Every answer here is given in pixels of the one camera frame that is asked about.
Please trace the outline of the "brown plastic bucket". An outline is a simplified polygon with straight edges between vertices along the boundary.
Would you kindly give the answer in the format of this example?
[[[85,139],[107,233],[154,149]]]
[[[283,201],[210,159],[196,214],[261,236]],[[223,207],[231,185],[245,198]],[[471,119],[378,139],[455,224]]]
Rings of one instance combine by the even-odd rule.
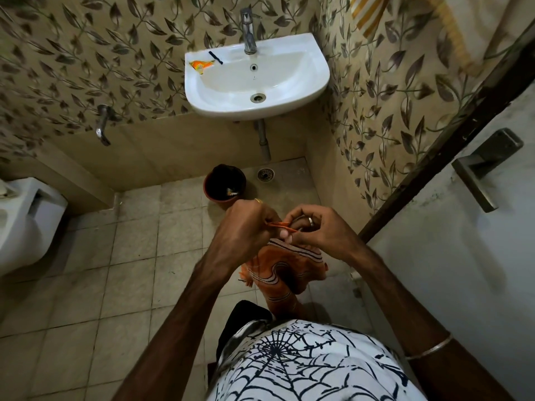
[[[225,211],[244,198],[246,186],[247,179],[240,168],[219,164],[205,177],[203,191],[211,202]]]

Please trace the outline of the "chrome wall tap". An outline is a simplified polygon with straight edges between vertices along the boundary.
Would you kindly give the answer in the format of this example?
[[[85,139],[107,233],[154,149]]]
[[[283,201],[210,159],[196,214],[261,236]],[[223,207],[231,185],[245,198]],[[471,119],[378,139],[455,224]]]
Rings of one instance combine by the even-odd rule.
[[[97,107],[97,113],[98,113],[98,120],[96,124],[96,135],[98,140],[102,143],[104,146],[110,146],[111,142],[105,135],[105,128],[108,122],[110,121],[116,121],[116,114],[112,107],[101,104]]]

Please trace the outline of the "white ceramic toilet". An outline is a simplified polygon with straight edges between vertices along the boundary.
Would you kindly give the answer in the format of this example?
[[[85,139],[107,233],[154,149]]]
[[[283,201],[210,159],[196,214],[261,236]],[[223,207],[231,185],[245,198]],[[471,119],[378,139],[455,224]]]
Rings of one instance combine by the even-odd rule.
[[[43,258],[67,206],[60,192],[36,178],[0,179],[0,276]]]

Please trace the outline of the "yellow striped towel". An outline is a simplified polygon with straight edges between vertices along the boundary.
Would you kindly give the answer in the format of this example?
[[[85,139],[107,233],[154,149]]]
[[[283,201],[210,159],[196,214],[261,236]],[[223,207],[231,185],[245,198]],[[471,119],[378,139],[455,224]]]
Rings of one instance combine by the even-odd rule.
[[[351,16],[357,30],[366,40],[373,39],[389,2],[390,0],[350,0]]]

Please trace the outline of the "beige hanging cloth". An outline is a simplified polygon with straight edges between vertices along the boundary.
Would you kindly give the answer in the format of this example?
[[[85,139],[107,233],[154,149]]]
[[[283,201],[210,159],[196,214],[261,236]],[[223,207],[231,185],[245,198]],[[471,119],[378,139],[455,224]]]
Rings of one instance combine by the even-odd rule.
[[[453,76],[481,81],[535,19],[535,0],[425,0],[438,23],[434,51]]]

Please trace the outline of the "person's left forearm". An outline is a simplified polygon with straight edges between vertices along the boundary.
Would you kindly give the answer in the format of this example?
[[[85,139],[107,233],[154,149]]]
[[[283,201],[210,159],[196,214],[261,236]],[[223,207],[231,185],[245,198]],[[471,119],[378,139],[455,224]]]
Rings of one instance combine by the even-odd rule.
[[[170,311],[112,401],[181,401],[200,340],[220,291],[254,256],[244,248],[211,246],[195,265]]]

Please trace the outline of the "white web print shirt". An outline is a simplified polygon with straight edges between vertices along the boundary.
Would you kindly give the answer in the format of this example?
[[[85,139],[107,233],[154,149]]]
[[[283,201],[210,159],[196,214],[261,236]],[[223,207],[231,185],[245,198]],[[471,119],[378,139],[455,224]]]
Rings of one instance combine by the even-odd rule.
[[[333,324],[255,320],[223,347],[206,401],[427,401],[390,349]]]

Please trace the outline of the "dark wooden door frame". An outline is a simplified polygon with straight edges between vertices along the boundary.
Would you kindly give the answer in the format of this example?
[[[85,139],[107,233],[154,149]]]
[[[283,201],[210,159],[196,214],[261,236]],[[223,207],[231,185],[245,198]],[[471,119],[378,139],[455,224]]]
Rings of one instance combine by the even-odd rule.
[[[535,19],[518,37],[504,59],[492,70],[431,145],[423,159],[400,182],[359,236],[368,243],[418,192],[440,173],[473,139],[535,80]]]

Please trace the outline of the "person's right forearm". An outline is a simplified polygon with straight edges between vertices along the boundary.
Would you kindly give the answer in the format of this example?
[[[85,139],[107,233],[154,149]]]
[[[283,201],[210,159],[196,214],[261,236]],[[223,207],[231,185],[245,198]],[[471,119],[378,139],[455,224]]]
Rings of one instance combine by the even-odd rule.
[[[450,334],[373,250],[353,267],[371,289],[405,356],[417,355]],[[514,401],[454,337],[438,352],[408,363],[430,401]]]

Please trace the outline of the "orange patterned cloth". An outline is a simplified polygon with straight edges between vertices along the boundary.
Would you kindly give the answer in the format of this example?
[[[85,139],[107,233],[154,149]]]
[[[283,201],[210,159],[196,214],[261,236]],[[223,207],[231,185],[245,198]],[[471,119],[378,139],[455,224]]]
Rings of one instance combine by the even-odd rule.
[[[306,319],[298,295],[304,293],[311,281],[324,280],[328,269],[318,248],[295,246],[273,238],[241,265],[239,276],[248,287],[257,286],[277,319]]]

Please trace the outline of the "grey basin drain pipe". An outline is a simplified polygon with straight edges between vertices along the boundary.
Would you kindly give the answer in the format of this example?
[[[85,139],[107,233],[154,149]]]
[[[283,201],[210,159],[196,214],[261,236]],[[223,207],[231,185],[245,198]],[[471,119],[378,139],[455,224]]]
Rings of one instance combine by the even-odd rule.
[[[269,147],[269,141],[266,135],[266,125],[264,119],[259,119],[254,121],[254,128],[257,131],[259,139],[259,147],[263,161],[269,163],[271,161],[271,152]]]

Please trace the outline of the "person's right hand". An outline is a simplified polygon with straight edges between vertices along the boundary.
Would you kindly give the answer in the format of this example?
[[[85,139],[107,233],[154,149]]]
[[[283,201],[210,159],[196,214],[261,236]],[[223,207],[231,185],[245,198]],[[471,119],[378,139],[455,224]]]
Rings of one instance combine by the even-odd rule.
[[[319,206],[302,204],[300,206]],[[317,247],[329,256],[356,266],[363,262],[371,250],[359,238],[347,222],[331,208],[331,233],[327,236],[290,236],[284,240],[293,245],[310,245]]]

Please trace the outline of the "chrome basin faucet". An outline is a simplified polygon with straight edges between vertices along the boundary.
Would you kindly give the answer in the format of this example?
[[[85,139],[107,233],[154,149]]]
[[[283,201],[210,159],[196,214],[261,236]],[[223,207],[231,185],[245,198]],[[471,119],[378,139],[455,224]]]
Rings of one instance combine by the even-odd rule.
[[[254,33],[253,13],[251,7],[241,9],[240,23],[244,40],[244,53],[246,55],[254,55],[257,53],[257,45]]]

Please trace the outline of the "black trousers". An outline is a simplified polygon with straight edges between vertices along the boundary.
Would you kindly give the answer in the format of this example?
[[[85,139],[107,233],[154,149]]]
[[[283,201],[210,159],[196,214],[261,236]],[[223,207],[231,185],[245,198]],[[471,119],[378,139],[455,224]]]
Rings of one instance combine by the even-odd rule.
[[[231,311],[226,321],[224,329],[219,337],[216,350],[216,361],[219,360],[227,342],[247,323],[257,320],[273,321],[271,312],[268,309],[258,306],[258,304],[248,300],[239,301]]]

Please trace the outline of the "silver wrist bangle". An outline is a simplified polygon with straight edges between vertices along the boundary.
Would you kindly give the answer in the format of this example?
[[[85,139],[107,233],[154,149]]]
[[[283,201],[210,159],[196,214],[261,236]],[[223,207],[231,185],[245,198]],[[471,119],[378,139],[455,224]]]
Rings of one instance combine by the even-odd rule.
[[[443,341],[441,341],[440,343],[438,343],[437,345],[417,354],[417,355],[414,355],[414,356],[405,356],[405,359],[407,361],[413,361],[413,360],[418,360],[418,359],[422,359],[422,358],[425,358],[431,354],[434,354],[436,352],[438,352],[439,350],[443,349],[445,346],[447,346],[449,343],[451,343],[451,341],[453,340],[453,335],[450,333]]]

